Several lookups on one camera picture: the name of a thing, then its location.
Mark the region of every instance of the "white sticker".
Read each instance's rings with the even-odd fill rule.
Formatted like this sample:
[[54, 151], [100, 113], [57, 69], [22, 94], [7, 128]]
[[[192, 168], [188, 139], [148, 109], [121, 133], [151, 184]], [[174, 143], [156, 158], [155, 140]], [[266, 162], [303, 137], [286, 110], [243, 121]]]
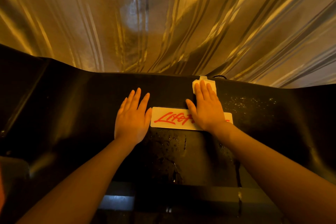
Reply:
[[[232, 114], [224, 113], [227, 122], [233, 124]], [[177, 128], [189, 130], [202, 130], [196, 125], [188, 109], [153, 107], [150, 126], [153, 128]]]

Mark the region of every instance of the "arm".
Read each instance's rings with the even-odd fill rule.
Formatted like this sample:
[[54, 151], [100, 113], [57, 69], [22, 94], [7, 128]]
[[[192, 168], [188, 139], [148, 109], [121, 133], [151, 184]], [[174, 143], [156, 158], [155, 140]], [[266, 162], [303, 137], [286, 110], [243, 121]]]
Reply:
[[233, 152], [292, 222], [336, 223], [335, 185], [226, 122], [210, 84], [201, 81], [195, 92], [197, 108], [186, 100], [195, 122]]
[[121, 162], [147, 133], [149, 93], [131, 91], [118, 111], [115, 139], [42, 198], [17, 223], [89, 223]]

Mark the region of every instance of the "left hand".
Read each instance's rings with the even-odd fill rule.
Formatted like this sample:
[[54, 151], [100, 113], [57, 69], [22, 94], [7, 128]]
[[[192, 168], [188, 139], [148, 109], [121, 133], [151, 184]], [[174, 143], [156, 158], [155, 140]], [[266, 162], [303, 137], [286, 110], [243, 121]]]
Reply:
[[114, 139], [129, 143], [132, 147], [143, 140], [152, 118], [152, 108], [146, 111], [149, 93], [139, 105], [140, 95], [140, 88], [136, 93], [132, 90], [121, 104], [115, 120]]

